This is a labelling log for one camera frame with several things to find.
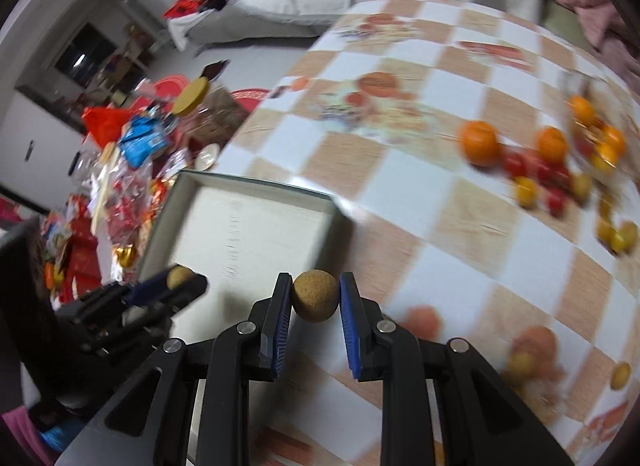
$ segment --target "yellow jar lid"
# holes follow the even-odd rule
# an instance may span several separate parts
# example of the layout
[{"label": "yellow jar lid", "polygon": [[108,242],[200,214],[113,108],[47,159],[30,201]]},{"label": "yellow jar lid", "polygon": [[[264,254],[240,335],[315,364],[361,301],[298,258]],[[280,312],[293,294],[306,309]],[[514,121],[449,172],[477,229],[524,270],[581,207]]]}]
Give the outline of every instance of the yellow jar lid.
[{"label": "yellow jar lid", "polygon": [[172,112],[180,117],[189,115],[203,101],[207,92],[209,92],[209,80],[207,78],[198,78],[181,91],[174,102]]}]

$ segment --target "red plastic bag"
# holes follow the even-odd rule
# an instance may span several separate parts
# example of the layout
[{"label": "red plastic bag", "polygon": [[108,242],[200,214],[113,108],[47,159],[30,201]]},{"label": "red plastic bag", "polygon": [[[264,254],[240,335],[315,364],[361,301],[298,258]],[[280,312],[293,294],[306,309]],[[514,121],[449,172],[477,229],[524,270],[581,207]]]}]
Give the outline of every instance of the red plastic bag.
[{"label": "red plastic bag", "polygon": [[82,121],[100,148],[104,149],[110,142],[116,142],[122,127],[133,117],[134,112],[126,108],[105,108],[88,106],[82,113]]}]

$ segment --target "metal screw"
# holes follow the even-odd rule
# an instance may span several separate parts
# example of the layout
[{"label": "metal screw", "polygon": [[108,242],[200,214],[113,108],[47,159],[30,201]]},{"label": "metal screw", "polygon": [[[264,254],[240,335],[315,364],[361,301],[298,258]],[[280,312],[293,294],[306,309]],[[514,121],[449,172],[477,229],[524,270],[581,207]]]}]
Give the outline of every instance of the metal screw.
[{"label": "metal screw", "polygon": [[463,340],[462,338],[451,340],[449,346],[451,347],[451,350],[461,354],[469,350],[469,343],[467,343],[466,340]]},{"label": "metal screw", "polygon": [[251,334],[255,331],[255,323],[252,321],[243,321],[236,327],[240,334]]},{"label": "metal screw", "polygon": [[165,341],[164,345],[162,345],[162,348],[164,349],[164,352],[173,354],[174,352],[177,352],[182,348],[182,342],[173,338],[171,340]]},{"label": "metal screw", "polygon": [[396,324],[391,320],[381,320],[376,324],[376,329],[382,332],[382,334],[389,334],[396,330]]}]

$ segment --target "pink clothing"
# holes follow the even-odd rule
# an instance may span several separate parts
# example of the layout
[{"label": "pink clothing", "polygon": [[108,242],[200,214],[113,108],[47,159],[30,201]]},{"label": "pink clothing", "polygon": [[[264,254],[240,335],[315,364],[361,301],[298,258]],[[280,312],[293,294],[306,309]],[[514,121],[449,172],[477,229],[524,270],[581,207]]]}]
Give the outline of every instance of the pink clothing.
[{"label": "pink clothing", "polygon": [[578,15],[596,57],[640,95],[640,52],[610,0],[556,0]]},{"label": "pink clothing", "polygon": [[2,419],[14,439],[30,457],[37,457],[45,466],[54,465],[60,454],[45,444],[29,419],[29,414],[24,406],[2,414]]}]

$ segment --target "tablecloth pattern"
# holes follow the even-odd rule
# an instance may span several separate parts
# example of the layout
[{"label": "tablecloth pattern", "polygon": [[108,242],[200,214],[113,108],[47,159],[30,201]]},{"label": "tablecloth pattern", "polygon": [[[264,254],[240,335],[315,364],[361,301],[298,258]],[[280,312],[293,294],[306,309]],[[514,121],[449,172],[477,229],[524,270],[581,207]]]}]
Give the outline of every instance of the tablecloth pattern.
[{"label": "tablecloth pattern", "polygon": [[[371,23],[386,32],[361,34]],[[473,42],[522,56],[479,54]],[[510,182],[469,166],[455,139],[465,121],[484,119],[506,142],[530,146],[538,128],[562,116],[565,69],[606,78],[640,120],[619,77],[527,21],[451,0],[363,2],[290,70],[215,171],[335,195],[354,221],[345,269],[361,294],[399,322],[413,306],[433,306],[443,322],[439,341],[468,338],[498,370],[525,327],[549,327],[563,371],[562,415],[549,430],[574,462],[590,465],[640,392],[640,251],[615,258],[598,243],[595,201],[585,209],[572,203],[561,220],[520,209]],[[380,73],[399,81],[388,110],[380,111],[383,98],[365,116],[332,105],[353,104],[354,81]],[[384,90],[384,80],[376,83]],[[310,326],[301,345],[258,438],[257,462],[379,464],[382,383],[351,377],[339,315]],[[613,391],[620,362],[632,377]]]}]

